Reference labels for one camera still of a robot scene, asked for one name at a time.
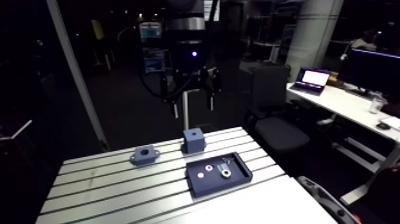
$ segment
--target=laptop screen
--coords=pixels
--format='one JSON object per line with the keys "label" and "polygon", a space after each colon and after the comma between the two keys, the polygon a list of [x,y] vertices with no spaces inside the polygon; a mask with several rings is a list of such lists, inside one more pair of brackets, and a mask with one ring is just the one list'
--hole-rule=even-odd
{"label": "laptop screen", "polygon": [[302,82],[318,85],[318,86],[325,86],[328,82],[329,74],[317,72],[317,71],[305,71],[303,78],[301,79]]}

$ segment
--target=laptop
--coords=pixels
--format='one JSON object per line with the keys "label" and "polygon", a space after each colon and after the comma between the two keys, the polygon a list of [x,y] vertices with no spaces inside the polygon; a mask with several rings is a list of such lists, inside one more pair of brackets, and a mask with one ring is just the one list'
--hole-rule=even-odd
{"label": "laptop", "polygon": [[297,81],[290,89],[319,96],[324,90],[329,76],[330,71],[303,67],[300,69]]}

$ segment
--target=blue bracket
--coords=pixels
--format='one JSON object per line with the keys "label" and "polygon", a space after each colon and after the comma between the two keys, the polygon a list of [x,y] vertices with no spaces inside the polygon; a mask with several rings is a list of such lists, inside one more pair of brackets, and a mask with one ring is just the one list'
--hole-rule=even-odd
{"label": "blue bracket", "polygon": [[154,146],[147,145],[135,150],[129,160],[136,166],[141,166],[149,163],[154,163],[155,159],[160,156],[160,152],[154,149]]}

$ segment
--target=desk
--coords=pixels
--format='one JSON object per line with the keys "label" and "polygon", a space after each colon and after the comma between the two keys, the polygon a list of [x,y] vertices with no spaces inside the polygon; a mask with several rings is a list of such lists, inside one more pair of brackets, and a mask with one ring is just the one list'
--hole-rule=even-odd
{"label": "desk", "polygon": [[[349,94],[343,89],[335,88],[332,86],[326,86],[320,96],[315,96],[307,94],[305,92],[289,89],[292,85],[293,83],[287,84],[286,89],[288,92],[298,97],[301,97],[313,104],[323,107],[326,110],[340,115],[354,123],[357,123],[362,127],[365,127],[366,129],[375,132],[396,143],[394,149],[386,158],[378,153],[375,153],[371,149],[368,149],[367,147],[360,148],[366,153],[374,156],[375,158],[381,159],[382,162],[378,164],[377,169],[375,170],[371,179],[366,184],[358,187],[357,189],[347,193],[340,198],[347,205],[353,203],[367,193],[369,186],[372,184],[377,174],[381,170],[392,167],[397,162],[398,158],[400,157],[400,132],[395,129],[379,130],[378,128],[376,128],[376,125],[379,123],[380,119],[390,117],[390,115],[382,112],[379,112],[377,114],[369,113],[371,101],[367,99]],[[340,150],[345,154],[347,153],[347,155],[350,155],[350,153],[343,150],[343,148],[341,148]]]}
{"label": "desk", "polygon": [[[180,151],[182,139],[156,143],[160,157],[144,167],[129,162],[135,148],[67,160],[36,223],[336,223],[241,127],[205,140],[204,152],[190,155]],[[193,198],[186,163],[232,152],[252,181]]]}

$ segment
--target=metal washer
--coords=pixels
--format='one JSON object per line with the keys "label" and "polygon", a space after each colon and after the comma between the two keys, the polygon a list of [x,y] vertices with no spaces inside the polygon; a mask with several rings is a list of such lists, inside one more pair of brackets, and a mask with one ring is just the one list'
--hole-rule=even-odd
{"label": "metal washer", "polygon": [[232,174],[232,172],[228,169],[223,169],[221,171],[221,175],[223,178],[230,178],[230,175]]}
{"label": "metal washer", "polygon": [[207,165],[207,166],[204,167],[204,169],[205,169],[206,171],[210,172],[210,171],[212,171],[214,168],[213,168],[212,165]]}

